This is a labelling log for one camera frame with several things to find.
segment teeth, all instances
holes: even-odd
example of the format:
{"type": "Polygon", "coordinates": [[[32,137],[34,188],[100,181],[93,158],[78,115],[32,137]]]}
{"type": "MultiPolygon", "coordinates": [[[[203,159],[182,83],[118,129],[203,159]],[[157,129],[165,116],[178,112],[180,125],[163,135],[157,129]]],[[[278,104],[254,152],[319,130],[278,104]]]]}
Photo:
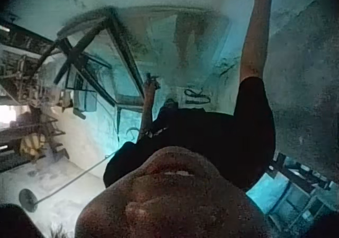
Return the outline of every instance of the teeth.
{"type": "Polygon", "coordinates": [[[181,176],[194,176],[190,174],[188,171],[176,171],[176,172],[166,172],[165,175],[181,175],[181,176]]]}

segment yellow object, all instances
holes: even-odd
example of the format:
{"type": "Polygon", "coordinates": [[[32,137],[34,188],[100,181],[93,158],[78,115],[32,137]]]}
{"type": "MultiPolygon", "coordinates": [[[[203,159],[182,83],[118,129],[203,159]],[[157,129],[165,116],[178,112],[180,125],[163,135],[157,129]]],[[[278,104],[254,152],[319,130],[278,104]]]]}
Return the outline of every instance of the yellow object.
{"type": "Polygon", "coordinates": [[[32,161],[38,160],[40,149],[44,146],[46,138],[43,134],[32,133],[21,139],[20,154],[28,156],[32,161]]]}

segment raised arm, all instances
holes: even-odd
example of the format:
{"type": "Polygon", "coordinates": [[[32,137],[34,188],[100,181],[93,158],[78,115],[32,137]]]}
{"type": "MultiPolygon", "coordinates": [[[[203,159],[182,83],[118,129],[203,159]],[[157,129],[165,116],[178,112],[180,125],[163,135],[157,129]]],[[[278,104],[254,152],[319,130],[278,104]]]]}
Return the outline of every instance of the raised arm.
{"type": "Polygon", "coordinates": [[[251,76],[263,77],[269,41],[271,2],[272,0],[254,0],[240,62],[240,82],[251,76]]]}
{"type": "Polygon", "coordinates": [[[151,77],[151,75],[148,74],[144,88],[145,88],[145,101],[144,107],[142,109],[138,141],[142,139],[146,135],[146,133],[151,129],[153,123],[152,108],[154,105],[155,91],[160,88],[160,85],[156,81],[155,77],[151,77]]]}

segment black cord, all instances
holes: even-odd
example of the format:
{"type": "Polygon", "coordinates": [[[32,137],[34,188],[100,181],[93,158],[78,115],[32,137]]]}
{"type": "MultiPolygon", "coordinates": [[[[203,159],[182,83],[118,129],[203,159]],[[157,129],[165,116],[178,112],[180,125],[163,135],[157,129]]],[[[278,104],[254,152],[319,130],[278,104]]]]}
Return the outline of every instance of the black cord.
{"type": "Polygon", "coordinates": [[[197,100],[186,100],[186,104],[209,104],[211,102],[211,98],[207,95],[202,94],[203,90],[201,90],[199,93],[191,90],[191,89],[186,89],[184,91],[184,94],[190,98],[195,98],[195,99],[201,99],[201,101],[197,100]]]}

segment glass panel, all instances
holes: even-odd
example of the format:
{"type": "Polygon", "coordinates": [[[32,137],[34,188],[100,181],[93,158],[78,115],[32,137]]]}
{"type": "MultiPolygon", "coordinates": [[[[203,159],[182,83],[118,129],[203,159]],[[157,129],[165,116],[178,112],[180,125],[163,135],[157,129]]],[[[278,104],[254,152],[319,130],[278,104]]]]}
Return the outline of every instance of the glass panel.
{"type": "Polygon", "coordinates": [[[119,15],[139,70],[173,86],[186,87],[210,74],[229,28],[225,16],[192,8],[130,8],[119,15]]]}
{"type": "MultiPolygon", "coordinates": [[[[72,46],[77,44],[89,30],[90,28],[71,35],[68,39],[72,46]]],[[[140,96],[107,30],[101,31],[87,46],[84,53],[89,56],[87,69],[117,102],[120,95],[140,96]]]]}

